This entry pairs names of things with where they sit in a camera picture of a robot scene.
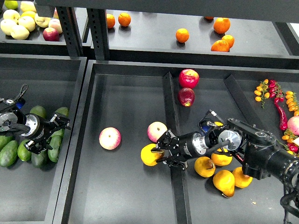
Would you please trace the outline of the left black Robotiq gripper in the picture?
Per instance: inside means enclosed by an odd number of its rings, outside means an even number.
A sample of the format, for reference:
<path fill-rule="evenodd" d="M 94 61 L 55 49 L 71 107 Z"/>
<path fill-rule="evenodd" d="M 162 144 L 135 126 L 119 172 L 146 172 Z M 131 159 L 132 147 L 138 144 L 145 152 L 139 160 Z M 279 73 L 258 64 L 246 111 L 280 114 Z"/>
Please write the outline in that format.
<path fill-rule="evenodd" d="M 70 120 L 58 112 L 53 113 L 50 121 L 33 113 L 25 115 L 25 119 L 25 126 L 28 126 L 30 130 L 24 134 L 28 139 L 25 139 L 23 145 L 34 154 L 53 149 L 48 142 L 48 138 L 54 133 L 54 130 L 71 130 Z"/>

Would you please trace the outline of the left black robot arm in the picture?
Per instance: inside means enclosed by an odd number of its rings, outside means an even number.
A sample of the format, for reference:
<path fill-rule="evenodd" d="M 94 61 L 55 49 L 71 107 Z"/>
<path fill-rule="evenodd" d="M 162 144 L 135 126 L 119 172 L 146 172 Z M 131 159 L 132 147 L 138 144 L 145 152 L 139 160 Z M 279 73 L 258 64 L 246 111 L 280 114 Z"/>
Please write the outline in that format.
<path fill-rule="evenodd" d="M 24 144 L 26 149 L 40 154 L 42 151 L 52 149 L 47 141 L 54 132 L 61 129 L 70 130 L 70 120 L 58 112 L 54 112 L 50 120 L 34 113 L 24 114 L 21 108 L 25 104 L 23 95 L 27 89 L 28 85 L 23 84 L 15 97 L 0 99 L 0 134 L 23 136 L 29 140 Z"/>

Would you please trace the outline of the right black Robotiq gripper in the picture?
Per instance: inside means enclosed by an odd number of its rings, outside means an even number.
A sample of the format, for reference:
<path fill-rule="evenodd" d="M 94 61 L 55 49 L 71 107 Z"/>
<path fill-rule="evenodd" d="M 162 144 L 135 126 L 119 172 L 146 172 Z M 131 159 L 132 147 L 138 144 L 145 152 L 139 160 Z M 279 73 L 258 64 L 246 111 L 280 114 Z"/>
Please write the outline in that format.
<path fill-rule="evenodd" d="M 156 146 L 151 149 L 151 152 L 162 153 L 165 150 L 171 151 L 171 156 L 161 157 L 156 162 L 162 162 L 169 167 L 177 167 L 186 171 L 186 161 L 204 156 L 207 152 L 207 145 L 205 137 L 199 132 L 177 137 L 171 129 L 168 129 L 157 140 Z"/>

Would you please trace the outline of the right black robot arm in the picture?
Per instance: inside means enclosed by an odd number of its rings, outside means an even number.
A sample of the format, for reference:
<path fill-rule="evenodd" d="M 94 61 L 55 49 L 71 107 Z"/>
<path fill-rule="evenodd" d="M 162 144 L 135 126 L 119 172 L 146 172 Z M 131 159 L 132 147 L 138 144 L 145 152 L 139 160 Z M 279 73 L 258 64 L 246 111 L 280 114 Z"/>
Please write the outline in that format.
<path fill-rule="evenodd" d="M 168 156 L 156 161 L 169 167 L 186 170 L 187 161 L 216 153 L 235 157 L 245 175 L 261 180 L 268 176 L 284 185 L 280 204 L 284 208 L 284 223 L 288 215 L 299 215 L 299 159 L 277 145 L 276 137 L 265 130 L 248 125 L 238 119 L 224 121 L 212 110 L 198 123 L 199 131 L 176 136 L 168 129 L 150 150 L 151 154 Z"/>

